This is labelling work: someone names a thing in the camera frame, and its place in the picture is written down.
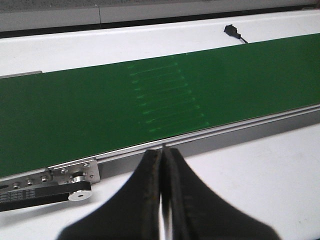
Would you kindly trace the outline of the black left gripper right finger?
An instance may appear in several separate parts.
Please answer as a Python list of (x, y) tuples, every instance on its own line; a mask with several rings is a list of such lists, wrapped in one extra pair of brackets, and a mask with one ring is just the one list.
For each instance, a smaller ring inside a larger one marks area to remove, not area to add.
[(162, 212), (168, 240), (279, 239), (270, 226), (213, 192), (178, 149), (162, 149), (161, 173)]

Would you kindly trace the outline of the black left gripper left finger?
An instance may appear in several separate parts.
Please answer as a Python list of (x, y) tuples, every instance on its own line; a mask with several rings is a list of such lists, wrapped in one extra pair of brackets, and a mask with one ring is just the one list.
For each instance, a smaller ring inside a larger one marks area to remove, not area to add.
[(97, 210), (66, 227), (60, 240), (157, 240), (160, 206), (159, 150), (147, 150), (118, 192)]

